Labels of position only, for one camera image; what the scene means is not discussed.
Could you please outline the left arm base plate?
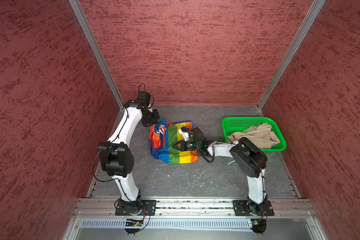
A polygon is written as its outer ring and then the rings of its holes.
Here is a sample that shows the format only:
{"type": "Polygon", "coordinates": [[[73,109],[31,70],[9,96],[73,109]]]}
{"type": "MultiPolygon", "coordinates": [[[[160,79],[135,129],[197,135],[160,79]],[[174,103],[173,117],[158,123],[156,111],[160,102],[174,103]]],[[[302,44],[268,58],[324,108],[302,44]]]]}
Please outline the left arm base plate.
{"type": "Polygon", "coordinates": [[[156,212],[156,200],[137,200],[127,202],[119,200],[116,204],[116,216],[154,216],[156,212]]]}

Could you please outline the rainbow striped shorts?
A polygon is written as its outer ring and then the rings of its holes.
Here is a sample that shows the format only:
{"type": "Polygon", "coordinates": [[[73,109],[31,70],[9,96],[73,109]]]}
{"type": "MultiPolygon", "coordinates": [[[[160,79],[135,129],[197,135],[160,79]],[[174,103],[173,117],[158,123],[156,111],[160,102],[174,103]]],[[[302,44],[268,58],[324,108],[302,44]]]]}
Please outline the rainbow striped shorts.
{"type": "Polygon", "coordinates": [[[149,135],[149,148],[151,155],[166,164],[190,164],[199,160],[197,151],[181,152],[173,148],[173,145],[184,137],[179,133],[182,127],[193,128],[192,121],[167,123],[165,119],[159,120],[151,126],[149,135]]]}

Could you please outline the green plastic basket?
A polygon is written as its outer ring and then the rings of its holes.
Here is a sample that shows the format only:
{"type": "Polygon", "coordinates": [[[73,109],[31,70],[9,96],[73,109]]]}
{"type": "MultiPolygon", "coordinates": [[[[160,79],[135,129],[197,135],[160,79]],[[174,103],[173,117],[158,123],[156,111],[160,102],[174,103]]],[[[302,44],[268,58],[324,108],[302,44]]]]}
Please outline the green plastic basket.
{"type": "Polygon", "coordinates": [[[260,124],[267,123],[275,133],[277,138],[281,141],[279,144],[271,147],[270,149],[262,149],[263,152],[282,152],[287,148],[286,140],[278,126],[278,124],[267,117],[226,117],[222,120],[222,127],[225,140],[228,142],[228,136],[235,132],[243,132],[252,126],[258,126],[260,124]]]}

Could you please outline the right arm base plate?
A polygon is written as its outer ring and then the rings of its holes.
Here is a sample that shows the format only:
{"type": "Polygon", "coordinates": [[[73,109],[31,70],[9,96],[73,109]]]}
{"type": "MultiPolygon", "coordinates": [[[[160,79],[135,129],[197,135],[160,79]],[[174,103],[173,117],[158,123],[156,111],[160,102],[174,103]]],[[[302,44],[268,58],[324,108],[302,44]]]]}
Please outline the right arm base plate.
{"type": "Polygon", "coordinates": [[[233,200],[233,209],[235,216],[273,217],[275,215],[269,200],[265,200],[261,204],[257,204],[252,200],[233,200]]]}

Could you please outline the beige shorts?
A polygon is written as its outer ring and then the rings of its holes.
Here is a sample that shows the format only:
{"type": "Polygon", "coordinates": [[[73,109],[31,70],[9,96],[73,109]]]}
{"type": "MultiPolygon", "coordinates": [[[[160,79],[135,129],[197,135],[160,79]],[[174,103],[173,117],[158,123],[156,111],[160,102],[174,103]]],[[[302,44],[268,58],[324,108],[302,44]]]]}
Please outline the beige shorts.
{"type": "Polygon", "coordinates": [[[242,132],[234,132],[228,135],[230,142],[238,141],[241,138],[247,138],[259,149],[271,149],[281,143],[277,135],[272,131],[272,126],[268,123],[251,126],[242,132]]]}

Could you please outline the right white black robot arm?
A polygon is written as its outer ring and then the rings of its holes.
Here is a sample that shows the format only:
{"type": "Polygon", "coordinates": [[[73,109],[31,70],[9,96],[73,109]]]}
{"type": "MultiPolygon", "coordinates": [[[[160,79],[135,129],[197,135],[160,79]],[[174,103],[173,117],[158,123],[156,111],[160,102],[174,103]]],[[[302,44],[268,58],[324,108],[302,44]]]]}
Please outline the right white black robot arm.
{"type": "Polygon", "coordinates": [[[244,212],[252,216],[260,216],[266,212],[268,199],[264,172],[268,158],[254,143],[246,137],[233,142],[208,141],[199,128],[181,127],[178,133],[183,139],[173,144],[173,148],[180,152],[190,152],[209,164],[216,157],[232,158],[247,176],[249,192],[244,212]]]}

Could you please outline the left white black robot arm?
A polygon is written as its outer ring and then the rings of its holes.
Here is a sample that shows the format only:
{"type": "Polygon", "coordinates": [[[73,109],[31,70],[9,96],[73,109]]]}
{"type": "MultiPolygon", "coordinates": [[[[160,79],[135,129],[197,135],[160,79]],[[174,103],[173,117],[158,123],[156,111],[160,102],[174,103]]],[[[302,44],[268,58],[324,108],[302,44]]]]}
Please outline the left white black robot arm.
{"type": "Polygon", "coordinates": [[[158,122],[157,110],[152,110],[149,101],[129,100],[123,110],[121,121],[108,141],[98,146],[97,157],[102,171],[117,183],[121,192],[120,202],[124,211],[130,215],[139,215],[143,210],[141,192],[135,184],[132,171],[135,159],[129,148],[131,138],[138,123],[150,127],[158,122]]]}

